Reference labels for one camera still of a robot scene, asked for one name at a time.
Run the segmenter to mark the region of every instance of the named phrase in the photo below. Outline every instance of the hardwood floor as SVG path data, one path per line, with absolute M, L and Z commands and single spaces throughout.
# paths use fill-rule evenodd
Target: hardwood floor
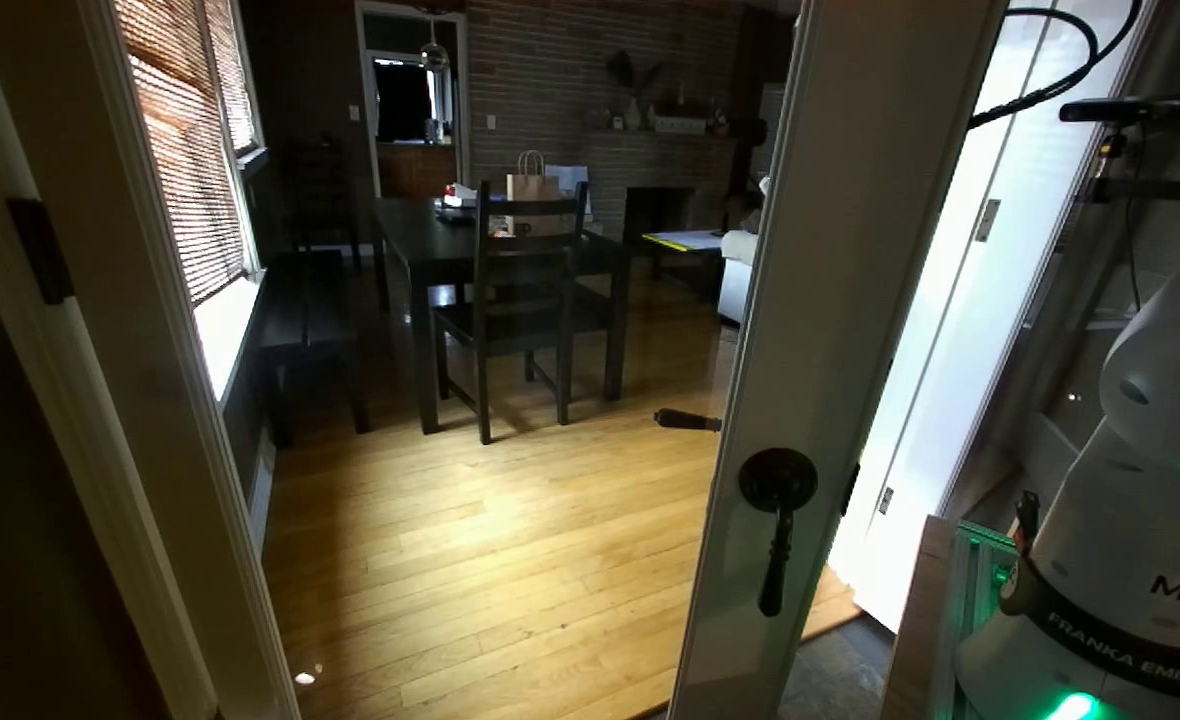
M 513 370 L 490 450 L 454 399 L 454 430 L 419 436 L 399 311 L 368 328 L 375 430 L 351 436 L 341 392 L 319 392 L 271 494 L 266 566 L 289 660 L 315 671 L 303 715 L 623 720 L 663 703 L 721 436 L 654 412 L 721 415 L 738 328 L 639 274 L 623 399 L 595 399 L 589 346 L 572 423 Z M 847 588 L 825 580 L 809 633 L 847 615 Z

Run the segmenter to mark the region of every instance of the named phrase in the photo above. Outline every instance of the dining table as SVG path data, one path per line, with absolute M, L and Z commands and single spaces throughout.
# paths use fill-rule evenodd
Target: dining table
M 386 251 L 394 257 L 394 269 L 403 278 L 403 310 L 412 325 L 412 383 L 417 383 L 417 409 L 419 430 L 438 433 L 438 289 L 468 289 L 473 281 L 473 251 L 475 251 L 475 227 L 468 218 L 450 218 L 438 209 L 438 199 L 375 199 L 375 233 Z M 630 247 L 613 238 L 584 233 L 584 245 L 578 247 L 578 274 L 580 278 L 606 278 L 608 281 L 608 341 L 606 341 L 606 375 L 600 395 L 622 399 L 623 387 L 623 338 L 630 338 Z

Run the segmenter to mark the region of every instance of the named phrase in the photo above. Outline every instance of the door hinge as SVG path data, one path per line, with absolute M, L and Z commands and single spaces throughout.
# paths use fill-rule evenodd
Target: door hinge
M 34 263 L 38 289 L 44 306 L 66 306 L 72 295 L 70 263 L 54 227 L 54 218 L 41 199 L 3 199 L 14 224 L 21 233 L 25 257 Z
M 999 212 L 999 199 L 998 195 L 988 195 L 985 199 L 985 209 L 982 209 L 982 218 L 975 218 L 975 245 L 988 245 L 988 233 L 994 233 L 994 224 L 998 224 L 998 212 Z
M 898 500 L 898 488 L 882 488 L 875 518 L 885 518 L 893 510 L 893 500 Z

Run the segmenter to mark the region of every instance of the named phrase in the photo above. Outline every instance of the cable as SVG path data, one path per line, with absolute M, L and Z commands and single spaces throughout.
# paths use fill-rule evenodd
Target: cable
M 1035 110 L 1035 105 L 1043 105 L 1043 100 L 1064 97 L 1067 89 L 1077 89 L 1077 86 L 1080 86 L 1080 79 L 1083 79 L 1105 57 L 1113 57 L 1115 46 L 1138 27 L 1139 7 L 1145 7 L 1145 0 L 1133 0 L 1130 15 L 1121 21 L 1115 35 L 1113 35 L 1105 47 L 1101 47 L 1101 35 L 1091 33 L 1091 23 L 1083 23 L 1083 21 L 1073 15 L 1073 11 L 1060 11 L 1060 7 L 1007 7 L 1003 15 L 1043 15 L 1043 21 L 1073 23 L 1073 27 L 1083 35 L 1083 46 L 1089 46 L 1089 62 L 1083 62 L 1077 71 L 1067 71 L 1067 76 L 1060 76 L 1060 79 L 1054 79 L 1054 86 L 1043 86 L 1043 89 L 1035 89 L 1035 92 L 1028 92 L 1028 97 L 1015 97 L 1015 100 L 1007 100 L 1007 105 L 998 105 L 998 110 L 988 110 L 988 112 L 975 112 L 975 117 L 968 122 L 968 130 L 982 130 L 982 125 L 994 125 L 994 122 L 999 122 L 999 117 L 1012 117 L 1012 112 Z

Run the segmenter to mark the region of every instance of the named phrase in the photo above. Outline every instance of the window blinds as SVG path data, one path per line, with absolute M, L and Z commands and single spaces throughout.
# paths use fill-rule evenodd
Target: window blinds
M 188 295 L 201 306 L 247 274 L 253 257 L 231 149 L 257 149 L 260 125 L 235 7 L 231 0 L 115 0 L 115 15 Z

